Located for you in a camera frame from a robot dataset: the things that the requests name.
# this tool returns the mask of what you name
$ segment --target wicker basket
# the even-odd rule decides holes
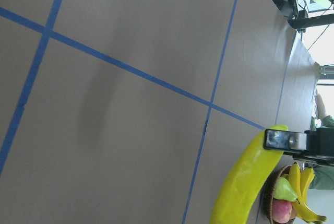
[[[276,188],[276,183],[278,178],[283,174],[288,174],[291,166],[285,166],[281,168],[279,171],[272,173],[265,184],[264,193],[263,193],[263,210],[267,215],[271,224],[279,224],[278,222],[272,219],[272,199],[273,193]],[[293,223],[294,219],[289,220],[286,223]]]

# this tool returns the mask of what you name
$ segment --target green fruit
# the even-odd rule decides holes
[[[285,199],[286,201],[294,202],[298,195],[286,178],[279,177],[273,197],[275,199]]]

